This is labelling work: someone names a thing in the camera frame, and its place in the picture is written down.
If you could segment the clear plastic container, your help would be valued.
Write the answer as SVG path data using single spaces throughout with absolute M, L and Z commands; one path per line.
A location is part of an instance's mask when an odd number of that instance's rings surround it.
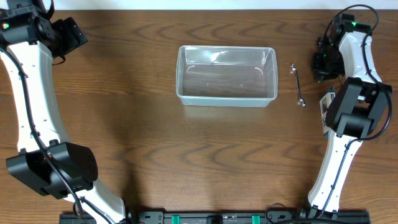
M 278 68 L 271 47 L 183 45 L 175 92 L 185 106 L 265 108 L 277 98 Z

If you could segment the blue and white box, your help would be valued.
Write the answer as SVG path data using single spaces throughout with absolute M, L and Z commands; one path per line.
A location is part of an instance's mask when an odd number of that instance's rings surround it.
M 328 108 L 335 97 L 335 89 L 332 87 L 330 88 L 321 98 L 319 101 L 320 104 L 320 111 L 321 111 L 321 119 L 322 119 L 322 127 L 323 127 L 323 135 L 328 137 L 330 128 L 326 125 L 326 114 Z

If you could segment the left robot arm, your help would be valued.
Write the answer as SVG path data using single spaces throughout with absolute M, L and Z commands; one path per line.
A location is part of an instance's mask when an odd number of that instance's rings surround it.
M 90 215 L 94 223 L 132 223 L 124 200 L 99 180 L 91 149 L 72 143 L 63 125 L 52 69 L 87 38 L 73 18 L 53 21 L 54 12 L 33 0 L 8 1 L 1 10 L 1 60 L 19 125 L 18 154 L 7 169 L 39 195 L 71 202 L 76 222 Z

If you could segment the silver double-ended wrench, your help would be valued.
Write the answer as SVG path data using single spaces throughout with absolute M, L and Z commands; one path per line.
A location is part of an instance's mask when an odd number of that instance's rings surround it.
M 304 108 L 304 107 L 306 107 L 306 102 L 305 102 L 305 100 L 303 99 L 302 94 L 301 94 L 299 76 L 298 76 L 298 72 L 297 72 L 297 69 L 296 69 L 294 63 L 291 63 L 291 64 L 290 64 L 290 72 L 293 73 L 294 76 L 295 76 L 295 84 L 296 84 L 296 89 L 297 89 L 298 104 L 299 104 L 302 108 Z

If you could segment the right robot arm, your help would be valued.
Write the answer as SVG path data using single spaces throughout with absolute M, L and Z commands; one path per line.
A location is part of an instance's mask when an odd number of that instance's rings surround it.
M 374 28 L 357 22 L 352 14 L 338 13 L 318 38 L 312 72 L 322 82 L 345 78 L 340 90 L 320 100 L 323 130 L 328 145 L 320 173 L 307 200 L 306 217 L 336 220 L 341 191 L 349 168 L 383 113 L 392 112 L 392 87 L 382 82 L 374 68 L 371 42 Z

